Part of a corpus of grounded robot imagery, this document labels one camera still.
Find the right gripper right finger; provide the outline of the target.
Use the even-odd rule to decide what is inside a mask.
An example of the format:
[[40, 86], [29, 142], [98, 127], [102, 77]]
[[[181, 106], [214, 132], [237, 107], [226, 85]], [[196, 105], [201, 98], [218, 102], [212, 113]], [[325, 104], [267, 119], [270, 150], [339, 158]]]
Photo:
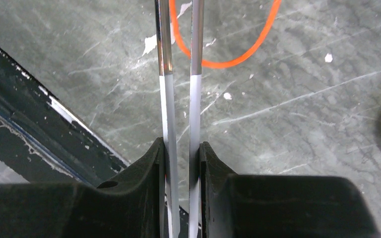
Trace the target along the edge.
[[379, 238], [359, 189], [333, 176], [241, 175], [199, 148], [204, 238]]

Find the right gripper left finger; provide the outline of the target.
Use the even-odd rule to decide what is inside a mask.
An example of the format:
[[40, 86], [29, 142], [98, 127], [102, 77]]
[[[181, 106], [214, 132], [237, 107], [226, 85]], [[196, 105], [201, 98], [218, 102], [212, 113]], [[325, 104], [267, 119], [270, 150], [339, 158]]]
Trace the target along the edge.
[[140, 159], [98, 187], [0, 184], [0, 238], [161, 238], [163, 156], [159, 137]]

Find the paper bag with orange handles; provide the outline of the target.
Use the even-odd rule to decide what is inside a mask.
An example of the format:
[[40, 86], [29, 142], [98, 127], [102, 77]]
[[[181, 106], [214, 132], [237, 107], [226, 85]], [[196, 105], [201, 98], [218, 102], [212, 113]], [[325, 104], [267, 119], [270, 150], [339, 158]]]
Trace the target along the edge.
[[226, 69], [261, 61], [261, 56], [266, 54], [262, 46], [271, 46], [272, 41], [278, 39], [278, 28], [273, 26], [273, 23], [285, 16], [281, 11], [284, 3], [283, 0], [272, 1], [269, 14], [263, 23], [256, 17], [254, 25], [244, 26], [244, 23], [249, 23], [248, 17], [255, 14], [244, 13], [241, 17], [236, 17], [232, 13], [234, 10], [254, 6], [253, 2], [210, 0], [208, 11], [205, 13], [209, 20], [206, 24], [207, 31], [212, 34], [224, 33], [224, 36], [212, 37], [210, 42], [206, 38], [202, 39], [202, 67]]

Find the metal serving tongs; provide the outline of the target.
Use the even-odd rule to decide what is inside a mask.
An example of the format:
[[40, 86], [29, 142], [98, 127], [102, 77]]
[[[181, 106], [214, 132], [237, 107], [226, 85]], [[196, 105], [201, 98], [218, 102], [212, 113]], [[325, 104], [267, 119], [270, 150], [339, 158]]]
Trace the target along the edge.
[[[167, 148], [166, 193], [169, 222], [169, 236], [180, 233], [179, 175], [175, 123], [174, 79], [172, 65], [172, 44], [170, 11], [173, 9], [167, 0], [156, 2], [156, 36], [159, 60], [159, 80], [163, 140]], [[188, 236], [195, 238], [199, 227], [199, 144], [200, 144], [200, 100], [202, 77], [202, 0], [192, 1], [191, 47], [190, 47], [190, 145], [189, 145], [189, 228]]]

